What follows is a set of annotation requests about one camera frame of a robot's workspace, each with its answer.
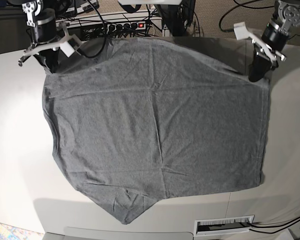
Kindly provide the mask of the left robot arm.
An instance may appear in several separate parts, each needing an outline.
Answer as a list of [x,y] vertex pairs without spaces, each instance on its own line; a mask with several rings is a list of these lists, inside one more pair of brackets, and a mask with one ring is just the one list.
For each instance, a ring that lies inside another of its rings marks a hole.
[[254,45],[253,60],[249,66],[251,82],[261,80],[267,72],[279,67],[287,57],[282,53],[290,38],[290,28],[300,26],[300,0],[276,0],[274,13],[262,36],[246,29],[246,37]]

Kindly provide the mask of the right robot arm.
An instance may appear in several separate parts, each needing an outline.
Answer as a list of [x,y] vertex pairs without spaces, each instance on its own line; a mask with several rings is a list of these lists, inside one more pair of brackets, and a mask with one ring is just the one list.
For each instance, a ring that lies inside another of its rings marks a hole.
[[46,7],[43,0],[16,0],[26,14],[26,25],[30,28],[31,45],[18,60],[20,67],[34,57],[48,72],[54,73],[59,65],[59,53],[66,57],[74,54],[83,42],[70,34],[67,23],[56,23],[56,12]]

